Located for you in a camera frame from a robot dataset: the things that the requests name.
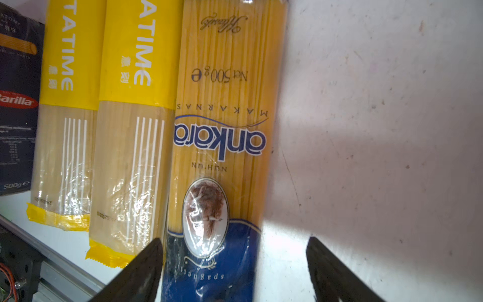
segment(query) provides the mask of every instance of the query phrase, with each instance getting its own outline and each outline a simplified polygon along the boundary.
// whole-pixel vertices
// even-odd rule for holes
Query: chinese character
[[[130,57],[123,57],[121,56],[121,67],[129,67],[131,66],[131,58]]]
[[[57,74],[57,67],[49,65],[49,74]]]
[[[49,88],[57,89],[57,80],[49,79]]]
[[[121,83],[129,83],[129,73],[121,72]]]

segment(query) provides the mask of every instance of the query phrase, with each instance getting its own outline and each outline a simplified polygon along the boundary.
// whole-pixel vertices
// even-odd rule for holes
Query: barilla pasta box
[[[0,195],[30,190],[43,32],[0,3]]]

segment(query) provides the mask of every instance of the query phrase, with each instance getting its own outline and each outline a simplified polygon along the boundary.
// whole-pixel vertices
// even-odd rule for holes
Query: white table surface
[[[313,234],[388,302],[483,301],[483,1],[291,0],[281,81],[255,300],[313,301]],[[115,276],[27,201],[0,213]]]

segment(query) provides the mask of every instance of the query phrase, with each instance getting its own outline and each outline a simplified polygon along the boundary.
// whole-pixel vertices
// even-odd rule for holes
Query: yellow pasta package
[[[163,301],[252,301],[287,6],[185,1]]]
[[[108,0],[87,258],[125,267],[163,238],[182,0]]]
[[[50,0],[32,174],[31,221],[89,229],[105,0]]]

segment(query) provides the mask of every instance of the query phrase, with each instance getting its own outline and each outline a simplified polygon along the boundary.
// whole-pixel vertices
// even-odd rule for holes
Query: red oval logo
[[[35,108],[39,103],[21,93],[0,90],[0,106],[11,107],[18,109],[31,109]]]

